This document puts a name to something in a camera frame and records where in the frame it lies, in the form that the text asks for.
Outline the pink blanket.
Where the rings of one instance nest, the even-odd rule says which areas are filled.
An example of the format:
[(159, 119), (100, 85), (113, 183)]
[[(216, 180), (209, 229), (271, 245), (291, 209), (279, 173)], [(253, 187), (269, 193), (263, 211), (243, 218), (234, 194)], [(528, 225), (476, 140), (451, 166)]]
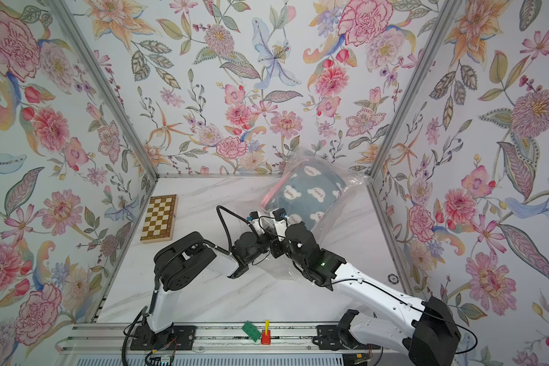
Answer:
[(285, 174), (285, 175), (282, 175), (281, 179), (278, 181), (278, 183), (276, 183), (274, 186), (272, 186), (269, 191), (267, 192), (267, 194), (265, 195), (264, 198), (262, 198), (261, 200), (261, 207), (262, 208), (266, 208), (266, 206), (268, 205), (269, 201), (271, 201), (271, 199), (274, 198), (274, 196), (277, 194), (277, 192), (282, 188), (282, 186), (286, 183), (286, 181), (288, 181), (289, 179), (289, 175), (288, 174)]

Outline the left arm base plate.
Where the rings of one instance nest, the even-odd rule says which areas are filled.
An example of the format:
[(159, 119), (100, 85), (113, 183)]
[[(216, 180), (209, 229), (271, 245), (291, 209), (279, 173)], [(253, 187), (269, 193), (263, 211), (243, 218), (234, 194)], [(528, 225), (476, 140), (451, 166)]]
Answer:
[(145, 323), (138, 326), (135, 339), (131, 341), (131, 351), (176, 350), (191, 351), (195, 341), (196, 326), (170, 326), (154, 333)]

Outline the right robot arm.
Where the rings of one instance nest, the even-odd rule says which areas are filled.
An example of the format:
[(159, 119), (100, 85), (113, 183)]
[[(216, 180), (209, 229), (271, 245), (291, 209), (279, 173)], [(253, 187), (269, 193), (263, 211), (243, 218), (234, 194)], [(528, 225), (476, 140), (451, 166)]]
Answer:
[(415, 365), (453, 363), (461, 332), (442, 300), (423, 300), (373, 279), (343, 257), (321, 248), (303, 222), (272, 221), (260, 224), (259, 229), (311, 284), (344, 294), (373, 313), (348, 317), (344, 329), (358, 343), (407, 355)]

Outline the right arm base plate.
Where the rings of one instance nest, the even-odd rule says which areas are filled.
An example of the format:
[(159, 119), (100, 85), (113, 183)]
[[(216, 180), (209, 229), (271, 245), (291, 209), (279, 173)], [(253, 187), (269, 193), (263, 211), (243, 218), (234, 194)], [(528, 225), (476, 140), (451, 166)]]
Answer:
[(359, 343), (346, 329), (337, 325), (319, 325), (316, 327), (317, 335), (312, 338), (312, 343), (319, 350), (368, 350), (369, 345)]

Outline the teal bear pattern blanket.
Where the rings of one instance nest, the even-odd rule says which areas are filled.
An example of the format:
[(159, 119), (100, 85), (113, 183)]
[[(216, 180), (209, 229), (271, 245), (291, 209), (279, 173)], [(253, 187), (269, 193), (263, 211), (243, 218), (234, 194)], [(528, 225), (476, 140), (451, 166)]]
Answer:
[(312, 230), (341, 198), (346, 182), (329, 166), (316, 161), (302, 162), (290, 172), (288, 181), (264, 210), (284, 208), (288, 221), (304, 222)]

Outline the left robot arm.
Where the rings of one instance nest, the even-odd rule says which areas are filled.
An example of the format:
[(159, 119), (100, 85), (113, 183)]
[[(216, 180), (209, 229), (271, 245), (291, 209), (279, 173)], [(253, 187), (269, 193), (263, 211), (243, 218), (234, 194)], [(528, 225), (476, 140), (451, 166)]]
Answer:
[(245, 232), (232, 249), (225, 250), (197, 231), (162, 249), (154, 257), (154, 289), (145, 316), (149, 329), (157, 334), (172, 326), (179, 292), (204, 270), (209, 268), (237, 279), (268, 250), (268, 237), (264, 233)]

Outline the clear plastic vacuum bag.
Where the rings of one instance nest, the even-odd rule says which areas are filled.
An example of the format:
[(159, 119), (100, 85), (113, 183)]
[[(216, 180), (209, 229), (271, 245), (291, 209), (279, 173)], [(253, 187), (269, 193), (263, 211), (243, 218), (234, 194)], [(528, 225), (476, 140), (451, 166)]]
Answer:
[(259, 268), (277, 279), (305, 278), (317, 286), (333, 282), (343, 257), (325, 249), (322, 239), (369, 177), (299, 149), (281, 179), (262, 198), (255, 225), (274, 235)]

